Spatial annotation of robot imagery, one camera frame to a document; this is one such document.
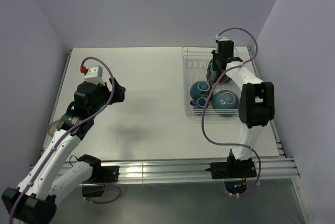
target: gray wall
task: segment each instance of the gray wall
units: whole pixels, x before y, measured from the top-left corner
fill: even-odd
[[[38,1],[68,47],[88,48],[213,45],[231,26],[258,36],[276,0]]]
[[[0,192],[35,163],[58,90],[65,50],[35,0],[0,0]],[[0,222],[8,214],[0,204]]]
[[[318,223],[335,220],[335,0],[277,0],[259,36],[260,75]]]

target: dish rack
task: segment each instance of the dish rack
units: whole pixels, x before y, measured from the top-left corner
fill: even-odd
[[[208,51],[195,51],[191,47],[183,47],[183,74],[184,74],[184,108],[187,116],[199,117],[202,109],[193,109],[190,102],[193,100],[189,94],[191,86],[200,80],[206,81],[207,66],[213,58],[211,51],[213,48],[208,48]],[[237,50],[234,49],[234,57],[238,57]],[[234,92],[240,99],[241,90],[230,80],[226,84],[218,84],[214,90],[214,95],[223,89]],[[238,109],[213,109],[211,105],[206,109],[206,116],[216,116],[218,120],[238,120]]]

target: white table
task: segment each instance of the white table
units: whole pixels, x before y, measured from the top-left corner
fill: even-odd
[[[211,51],[211,48],[197,48]],[[249,59],[246,47],[237,47],[239,57]],[[150,161],[225,158],[230,147],[206,141],[199,120],[185,115],[182,47],[73,49],[62,83],[53,120],[59,119],[78,84],[85,57],[95,56],[112,70],[126,88],[123,103],[108,106],[95,118],[95,125],[72,154],[93,155],[103,161]],[[86,66],[97,64],[89,60]],[[246,65],[254,72],[251,63]],[[104,70],[104,80],[108,73]],[[229,143],[237,139],[240,124],[225,120],[206,122],[209,137]],[[45,144],[51,141],[47,137]],[[268,124],[255,146],[262,157],[279,156],[273,129]]]

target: purple cable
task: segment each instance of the purple cable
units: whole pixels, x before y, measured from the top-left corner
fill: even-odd
[[[244,196],[244,195],[248,194],[249,192],[251,192],[252,190],[254,190],[255,187],[257,186],[257,183],[258,183],[259,180],[260,180],[260,176],[261,176],[261,158],[259,157],[258,153],[257,153],[253,148],[251,148],[251,146],[249,146],[249,145],[246,145],[246,144],[239,144],[239,143],[218,143],[218,142],[214,142],[214,141],[212,141],[212,140],[207,136],[207,134],[206,134],[206,132],[205,132],[205,124],[204,124],[204,121],[205,121],[205,112],[206,112],[206,109],[207,109],[207,107],[208,107],[209,101],[210,101],[211,97],[213,96],[213,93],[214,93],[214,90],[215,90],[216,86],[219,84],[219,82],[220,82],[221,79],[224,77],[224,75],[226,75],[226,73],[227,73],[228,71],[231,71],[231,70],[233,70],[233,69],[237,69],[237,68],[241,68],[244,64],[246,64],[246,63],[248,63],[248,62],[254,60],[255,57],[257,56],[257,53],[258,53],[258,44],[257,44],[257,41],[256,41],[255,37],[254,37],[250,32],[248,32],[248,31],[245,30],[245,29],[238,28],[238,27],[225,29],[224,31],[220,32],[220,33],[218,34],[218,36],[222,35],[224,32],[227,32],[227,31],[229,31],[229,30],[242,30],[242,31],[244,31],[245,33],[247,33],[247,34],[252,38],[252,40],[253,40],[254,43],[255,43],[255,47],[256,47],[255,54],[254,54],[254,56],[253,56],[251,59],[244,61],[241,65],[237,65],[237,66],[231,67],[231,68],[226,69],[225,71],[222,72],[222,74],[220,75],[220,77],[218,78],[218,80],[217,80],[217,81],[215,82],[215,84],[213,85],[213,88],[211,89],[211,91],[210,91],[210,93],[209,93],[209,95],[208,95],[208,98],[207,98],[207,100],[206,100],[205,107],[204,107],[204,110],[203,110],[203,114],[202,114],[202,117],[201,117],[201,128],[202,128],[203,135],[205,136],[205,138],[206,138],[210,143],[212,143],[212,144],[222,145],[222,146],[245,147],[245,148],[250,149],[250,150],[256,155],[256,157],[257,157],[257,159],[258,159],[258,163],[259,163],[258,175],[257,175],[257,178],[256,178],[255,183],[251,186],[251,188],[248,189],[248,190],[246,190],[243,194],[240,194],[240,195],[239,195],[239,196]]]
[[[85,58],[83,61],[82,61],[82,64],[81,64],[81,67],[84,66],[84,63],[89,60],[89,59],[92,59],[92,60],[95,60],[95,61],[98,61],[99,63],[101,63],[103,65],[103,67],[105,67],[105,69],[107,70],[108,74],[110,75],[110,78],[111,78],[111,85],[112,85],[112,88],[111,88],[111,93],[110,93],[110,96],[109,96],[109,99],[108,101],[106,102],[106,104],[99,110],[97,111],[95,114],[89,116],[88,118],[84,119],[83,121],[81,121],[79,124],[73,126],[72,128],[70,128],[69,130],[67,130],[59,139],[58,141],[54,144],[54,147],[55,147],[55,150],[50,150],[50,152],[48,153],[48,155],[46,156],[46,158],[43,160],[43,162],[41,163],[41,165],[38,167],[38,169],[36,170],[36,173],[31,177],[31,180],[30,180],[30,183],[33,184],[35,179],[38,177],[38,175],[41,173],[41,171],[43,170],[44,166],[46,165],[46,163],[50,160],[52,154],[54,151],[57,150],[57,147],[60,145],[60,143],[64,140],[64,138],[73,130],[75,130],[76,128],[78,128],[79,126],[81,126],[82,124],[86,123],[87,121],[91,120],[92,118],[94,118],[95,116],[97,116],[99,113],[101,113],[106,107],[107,105],[109,105],[111,99],[113,98],[113,95],[114,95],[114,90],[115,90],[115,82],[114,82],[114,77],[113,77],[113,74],[112,72],[110,71],[109,67],[103,62],[101,61],[100,59],[96,58],[96,57],[87,57]],[[26,192],[29,190],[29,185],[27,185],[22,193],[19,195],[19,197],[17,198],[17,200],[15,201],[13,207],[12,207],[12,210],[10,212],[10,215],[9,215],[9,224],[13,224],[13,218],[14,218],[14,213],[15,213],[15,210],[19,204],[19,202],[21,201],[22,197],[26,194]]]
[[[108,204],[108,203],[116,201],[121,196],[121,193],[122,193],[121,187],[119,187],[118,185],[115,185],[114,183],[99,183],[99,182],[90,182],[90,183],[91,184],[95,184],[95,185],[100,185],[100,186],[113,186],[113,187],[116,187],[119,190],[118,195],[114,199],[111,199],[111,200],[108,200],[108,201],[95,201],[95,200],[91,200],[89,198],[85,198],[85,200],[88,201],[88,202],[90,202],[90,203],[94,203],[94,204]]]

